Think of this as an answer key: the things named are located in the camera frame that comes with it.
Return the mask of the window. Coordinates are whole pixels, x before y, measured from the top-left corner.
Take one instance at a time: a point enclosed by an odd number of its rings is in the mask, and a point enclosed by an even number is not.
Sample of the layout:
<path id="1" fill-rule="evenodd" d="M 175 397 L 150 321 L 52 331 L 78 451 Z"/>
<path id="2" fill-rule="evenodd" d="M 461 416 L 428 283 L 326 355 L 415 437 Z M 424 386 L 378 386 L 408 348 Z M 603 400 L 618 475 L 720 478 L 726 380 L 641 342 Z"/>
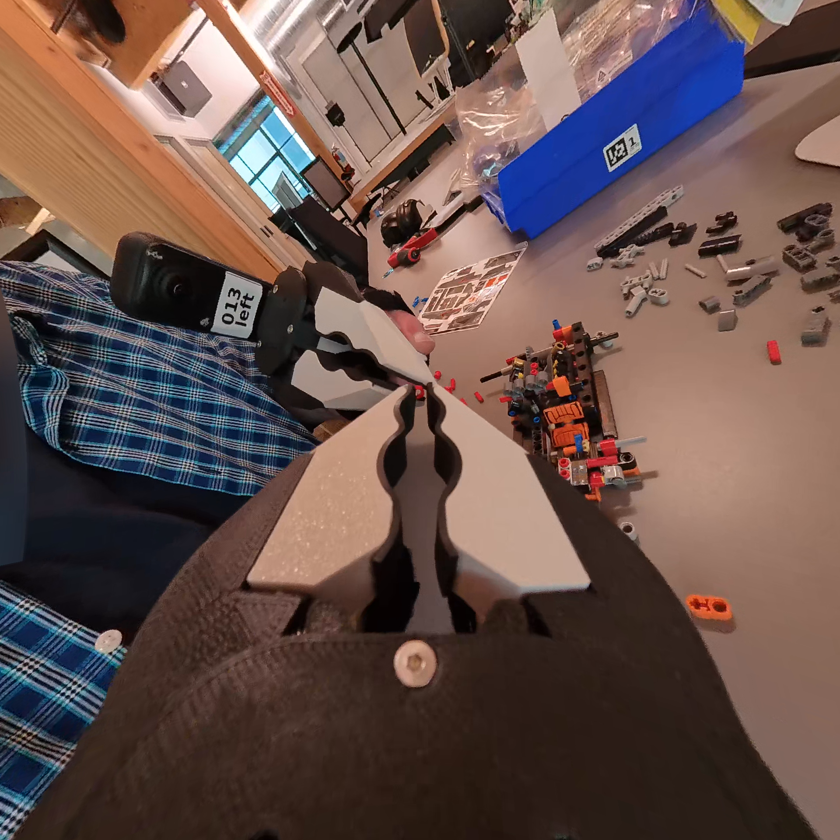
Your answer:
<path id="1" fill-rule="evenodd" d="M 268 98 L 224 127 L 214 144 L 271 212 L 298 206 L 313 195 L 302 171 L 314 155 Z"/>

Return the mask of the multicolour lego car chassis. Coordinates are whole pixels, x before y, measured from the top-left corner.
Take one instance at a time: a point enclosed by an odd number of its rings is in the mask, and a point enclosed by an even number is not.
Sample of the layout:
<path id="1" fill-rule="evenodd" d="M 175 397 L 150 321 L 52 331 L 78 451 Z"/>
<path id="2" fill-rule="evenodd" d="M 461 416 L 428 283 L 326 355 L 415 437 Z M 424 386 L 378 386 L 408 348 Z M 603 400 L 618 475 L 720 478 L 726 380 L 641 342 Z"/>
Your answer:
<path id="1" fill-rule="evenodd" d="M 553 322 L 552 341 L 528 346 L 479 383 L 499 381 L 499 401 L 528 455 L 541 458 L 588 501 L 601 503 L 606 489 L 640 484 L 635 448 L 644 436 L 618 433 L 598 350 L 610 350 L 618 332 L 588 332 L 582 322 Z"/>

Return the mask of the blue plaid shirt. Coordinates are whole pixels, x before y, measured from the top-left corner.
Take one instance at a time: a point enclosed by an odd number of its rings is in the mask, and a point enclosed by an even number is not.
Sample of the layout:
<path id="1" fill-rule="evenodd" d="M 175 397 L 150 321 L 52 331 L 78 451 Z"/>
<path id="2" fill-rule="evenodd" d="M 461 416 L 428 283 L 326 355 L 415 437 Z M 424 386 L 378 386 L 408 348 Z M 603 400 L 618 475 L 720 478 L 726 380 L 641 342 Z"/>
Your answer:
<path id="1" fill-rule="evenodd" d="M 66 768 L 125 649 L 1 583 L 1 838 L 12 838 Z"/>

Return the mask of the white card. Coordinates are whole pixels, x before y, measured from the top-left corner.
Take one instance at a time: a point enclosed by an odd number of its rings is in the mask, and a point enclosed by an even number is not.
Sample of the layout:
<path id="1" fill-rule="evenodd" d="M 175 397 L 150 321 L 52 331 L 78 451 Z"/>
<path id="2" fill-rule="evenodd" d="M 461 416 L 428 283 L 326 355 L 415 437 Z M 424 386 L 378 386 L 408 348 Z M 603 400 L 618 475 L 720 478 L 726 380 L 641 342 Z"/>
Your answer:
<path id="1" fill-rule="evenodd" d="M 581 94 L 551 8 L 518 38 L 516 50 L 545 129 L 552 131 L 581 106 Z"/>

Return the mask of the red and black tool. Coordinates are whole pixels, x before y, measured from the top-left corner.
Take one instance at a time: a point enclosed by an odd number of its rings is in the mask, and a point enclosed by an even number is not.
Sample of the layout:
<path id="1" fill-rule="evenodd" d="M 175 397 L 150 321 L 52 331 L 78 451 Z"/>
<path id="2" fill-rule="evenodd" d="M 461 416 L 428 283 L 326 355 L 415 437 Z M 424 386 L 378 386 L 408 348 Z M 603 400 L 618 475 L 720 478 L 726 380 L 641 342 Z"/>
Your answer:
<path id="1" fill-rule="evenodd" d="M 421 258 L 422 250 L 441 238 L 449 227 L 451 227 L 451 223 L 446 222 L 421 231 L 393 251 L 387 260 L 387 265 L 393 270 L 415 265 Z"/>

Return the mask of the white rounded base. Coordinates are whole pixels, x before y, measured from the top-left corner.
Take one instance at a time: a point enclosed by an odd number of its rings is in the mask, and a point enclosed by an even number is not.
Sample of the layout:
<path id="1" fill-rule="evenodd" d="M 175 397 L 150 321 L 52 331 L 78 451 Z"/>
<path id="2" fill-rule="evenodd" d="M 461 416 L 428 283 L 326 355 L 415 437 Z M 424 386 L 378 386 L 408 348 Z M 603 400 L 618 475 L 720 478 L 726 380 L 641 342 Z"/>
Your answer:
<path id="1" fill-rule="evenodd" d="M 810 132 L 798 143 L 795 157 L 804 162 L 839 168 L 840 117 L 836 116 Z"/>

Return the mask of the person's left hand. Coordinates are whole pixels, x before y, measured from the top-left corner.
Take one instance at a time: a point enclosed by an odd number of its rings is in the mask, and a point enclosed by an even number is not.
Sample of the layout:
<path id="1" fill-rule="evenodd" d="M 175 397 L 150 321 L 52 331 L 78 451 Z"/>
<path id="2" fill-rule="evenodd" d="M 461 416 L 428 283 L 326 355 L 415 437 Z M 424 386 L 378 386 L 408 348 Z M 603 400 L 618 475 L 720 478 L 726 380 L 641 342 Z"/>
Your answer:
<path id="1" fill-rule="evenodd" d="M 435 340 L 411 312 L 393 310 L 386 313 L 416 352 L 428 358 L 435 349 Z"/>

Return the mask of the black computer monitor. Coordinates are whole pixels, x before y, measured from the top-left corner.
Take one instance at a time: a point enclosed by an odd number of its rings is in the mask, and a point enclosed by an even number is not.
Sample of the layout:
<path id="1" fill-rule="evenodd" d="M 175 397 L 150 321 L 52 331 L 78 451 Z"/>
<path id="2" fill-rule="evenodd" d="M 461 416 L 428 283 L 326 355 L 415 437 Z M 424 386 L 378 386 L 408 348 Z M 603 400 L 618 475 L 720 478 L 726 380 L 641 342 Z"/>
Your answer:
<path id="1" fill-rule="evenodd" d="M 330 212 L 339 209 L 352 195 L 347 183 L 335 174 L 328 162 L 316 157 L 301 170 L 301 177 L 311 192 Z"/>

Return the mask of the navy garment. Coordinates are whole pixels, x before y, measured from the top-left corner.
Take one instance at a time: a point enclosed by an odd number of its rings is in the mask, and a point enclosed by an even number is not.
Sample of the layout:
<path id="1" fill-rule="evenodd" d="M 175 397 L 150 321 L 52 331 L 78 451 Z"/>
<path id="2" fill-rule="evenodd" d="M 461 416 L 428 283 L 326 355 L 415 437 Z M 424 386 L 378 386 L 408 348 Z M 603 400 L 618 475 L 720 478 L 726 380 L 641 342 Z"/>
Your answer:
<path id="1" fill-rule="evenodd" d="M 93 629 L 136 630 L 194 552 L 251 497 L 83 465 L 25 421 L 2 327 L 2 581 Z"/>

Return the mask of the scatter of grey lego pieces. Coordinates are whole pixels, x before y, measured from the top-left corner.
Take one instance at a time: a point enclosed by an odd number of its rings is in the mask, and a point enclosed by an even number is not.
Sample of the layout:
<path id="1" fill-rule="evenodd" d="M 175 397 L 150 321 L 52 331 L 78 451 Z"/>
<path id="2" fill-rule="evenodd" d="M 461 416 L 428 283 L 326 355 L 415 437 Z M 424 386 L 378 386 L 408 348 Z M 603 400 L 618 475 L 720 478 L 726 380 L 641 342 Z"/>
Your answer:
<path id="1" fill-rule="evenodd" d="M 644 255 L 646 246 L 661 240 L 667 240 L 671 248 L 691 244 L 697 231 L 696 224 L 685 222 L 675 224 L 665 221 L 669 208 L 683 195 L 684 187 L 682 185 L 658 194 L 612 232 L 599 239 L 594 246 L 595 257 L 590 259 L 586 269 L 588 271 L 598 270 L 602 268 L 605 262 L 616 269 L 633 267 L 637 257 Z M 708 228 L 718 224 L 716 221 L 718 215 L 715 216 L 714 224 Z M 714 234 L 709 235 L 707 230 L 707 236 L 709 238 L 713 237 Z M 751 301 L 760 297 L 770 288 L 771 281 L 781 271 L 780 258 L 776 258 L 778 270 L 773 274 L 756 275 L 747 279 L 736 280 L 734 283 L 728 282 L 725 268 L 740 268 L 754 259 L 747 260 L 741 266 L 729 266 L 724 257 L 715 260 L 723 271 L 727 288 L 731 290 L 731 306 L 730 308 L 724 308 L 722 300 L 716 296 L 700 299 L 699 306 L 706 314 L 717 315 L 717 328 L 720 332 L 729 332 L 737 326 L 738 310 L 745 308 Z M 635 317 L 646 301 L 657 306 L 664 306 L 669 303 L 667 290 L 653 285 L 654 282 L 661 282 L 667 278 L 668 266 L 669 263 L 666 259 L 662 259 L 658 264 L 651 262 L 645 273 L 639 276 L 630 276 L 623 281 L 620 288 L 626 303 L 625 315 L 628 319 Z M 801 273 L 793 270 L 798 273 L 801 288 L 804 292 L 812 294 L 817 291 L 830 290 L 829 300 L 838 303 L 838 255 L 826 259 L 822 264 L 821 273 L 813 273 L 818 268 L 821 267 L 818 259 L 816 259 L 816 267 L 811 271 Z M 804 347 L 824 346 L 831 327 L 832 321 L 825 307 L 814 307 L 808 312 L 805 326 L 801 331 L 801 345 Z M 606 348 L 617 337 L 617 332 L 597 332 L 593 337 L 584 336 L 582 346 L 587 351 L 595 347 L 603 346 Z"/>

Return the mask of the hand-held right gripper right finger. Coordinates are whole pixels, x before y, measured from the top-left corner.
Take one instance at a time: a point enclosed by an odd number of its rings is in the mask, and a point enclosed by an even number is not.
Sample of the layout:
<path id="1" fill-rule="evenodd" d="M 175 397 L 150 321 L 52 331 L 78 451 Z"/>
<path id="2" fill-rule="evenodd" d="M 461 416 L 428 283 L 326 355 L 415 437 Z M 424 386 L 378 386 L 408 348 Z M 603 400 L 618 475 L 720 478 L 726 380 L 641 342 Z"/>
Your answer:
<path id="1" fill-rule="evenodd" d="M 427 388 L 437 504 L 435 568 L 456 632 L 504 601 L 583 592 L 591 577 L 521 446 L 445 388 Z"/>

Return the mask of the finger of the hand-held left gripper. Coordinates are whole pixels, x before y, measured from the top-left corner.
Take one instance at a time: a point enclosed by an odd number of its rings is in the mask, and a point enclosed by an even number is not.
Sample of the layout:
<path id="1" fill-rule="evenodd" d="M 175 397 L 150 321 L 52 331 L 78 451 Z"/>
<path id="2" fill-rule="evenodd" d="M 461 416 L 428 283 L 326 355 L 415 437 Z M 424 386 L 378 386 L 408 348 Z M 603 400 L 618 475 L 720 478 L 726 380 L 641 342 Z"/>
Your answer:
<path id="1" fill-rule="evenodd" d="M 368 301 L 321 289 L 313 311 L 324 340 L 343 341 L 350 351 L 368 355 L 383 371 L 407 382 L 425 385 L 433 379 L 425 355 L 414 349 L 385 311 Z"/>
<path id="2" fill-rule="evenodd" d="M 336 411 L 363 413 L 389 396 L 401 376 L 370 350 L 350 344 L 317 344 L 300 353 L 290 384 L 316 403 Z"/>

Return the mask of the black wall box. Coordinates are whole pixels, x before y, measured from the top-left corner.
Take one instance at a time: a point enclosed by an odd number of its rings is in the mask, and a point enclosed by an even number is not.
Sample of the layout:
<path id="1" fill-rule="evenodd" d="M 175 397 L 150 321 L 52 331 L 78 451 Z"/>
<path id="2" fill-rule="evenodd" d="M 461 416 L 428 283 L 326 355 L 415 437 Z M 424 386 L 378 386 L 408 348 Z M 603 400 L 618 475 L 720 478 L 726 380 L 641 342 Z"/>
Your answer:
<path id="1" fill-rule="evenodd" d="M 213 95 L 193 69 L 182 59 L 154 74 L 152 83 L 181 116 L 193 119 L 211 101 Z"/>

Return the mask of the black headset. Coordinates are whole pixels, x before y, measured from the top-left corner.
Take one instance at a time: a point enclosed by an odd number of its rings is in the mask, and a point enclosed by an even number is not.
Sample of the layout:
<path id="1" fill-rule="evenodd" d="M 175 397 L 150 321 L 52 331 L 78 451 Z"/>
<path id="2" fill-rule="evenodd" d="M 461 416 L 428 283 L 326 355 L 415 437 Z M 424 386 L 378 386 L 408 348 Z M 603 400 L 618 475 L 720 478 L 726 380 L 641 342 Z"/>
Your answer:
<path id="1" fill-rule="evenodd" d="M 437 211 L 417 199 L 409 198 L 400 203 L 381 219 L 383 244 L 393 249 L 420 234 L 428 226 Z"/>

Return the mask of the pile of black lego pieces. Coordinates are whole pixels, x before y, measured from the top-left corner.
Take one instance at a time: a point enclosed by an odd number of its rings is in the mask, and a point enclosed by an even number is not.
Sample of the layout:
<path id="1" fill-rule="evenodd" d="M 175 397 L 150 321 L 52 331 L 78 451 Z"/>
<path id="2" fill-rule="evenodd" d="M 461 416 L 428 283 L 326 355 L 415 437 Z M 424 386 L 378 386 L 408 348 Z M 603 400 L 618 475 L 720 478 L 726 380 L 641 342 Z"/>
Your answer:
<path id="1" fill-rule="evenodd" d="M 782 217 L 777 221 L 777 228 L 793 240 L 783 247 L 780 260 L 788 267 L 806 273 L 816 267 L 816 258 L 831 250 L 836 245 L 835 231 L 832 227 L 834 205 L 816 203 Z M 714 235 L 698 248 L 699 258 L 719 259 L 739 251 L 742 237 L 730 234 L 738 223 L 734 213 L 725 213 L 716 217 L 717 225 L 709 227 L 707 233 Z M 754 259 L 740 268 L 725 268 L 728 282 L 747 279 L 756 275 L 773 274 L 778 270 L 774 257 Z"/>

